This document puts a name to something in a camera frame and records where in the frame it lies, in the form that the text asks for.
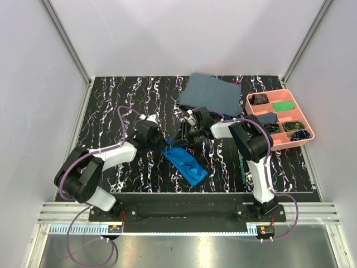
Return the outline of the blue cloth napkin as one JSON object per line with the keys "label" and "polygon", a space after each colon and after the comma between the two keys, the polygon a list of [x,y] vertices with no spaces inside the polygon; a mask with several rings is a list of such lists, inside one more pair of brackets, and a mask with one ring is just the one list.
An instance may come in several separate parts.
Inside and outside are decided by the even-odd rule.
{"label": "blue cloth napkin", "polygon": [[171,162],[191,187],[196,186],[206,178],[208,172],[182,147],[170,146],[161,154]]}

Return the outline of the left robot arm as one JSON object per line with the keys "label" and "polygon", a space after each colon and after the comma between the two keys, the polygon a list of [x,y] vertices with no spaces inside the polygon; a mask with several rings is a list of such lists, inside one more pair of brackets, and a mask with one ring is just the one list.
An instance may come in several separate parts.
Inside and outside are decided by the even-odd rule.
{"label": "left robot arm", "polygon": [[99,186],[102,172],[119,164],[132,162],[137,155],[161,151],[167,147],[158,123],[144,120],[124,144],[87,150],[77,146],[54,178],[62,198],[89,204],[101,211],[108,221],[120,216],[121,202]]}

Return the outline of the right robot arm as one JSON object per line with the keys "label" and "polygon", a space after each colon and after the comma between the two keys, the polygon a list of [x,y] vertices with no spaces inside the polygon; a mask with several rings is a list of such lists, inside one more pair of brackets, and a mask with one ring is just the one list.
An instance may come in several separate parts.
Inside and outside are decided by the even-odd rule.
{"label": "right robot arm", "polygon": [[169,142],[174,147],[193,144],[197,137],[211,140],[228,138],[235,142],[240,156],[247,162],[253,180],[253,205],[248,214],[259,221],[273,215],[278,201],[272,188],[270,158],[273,140],[256,116],[218,120],[206,107],[187,111],[175,137]]}

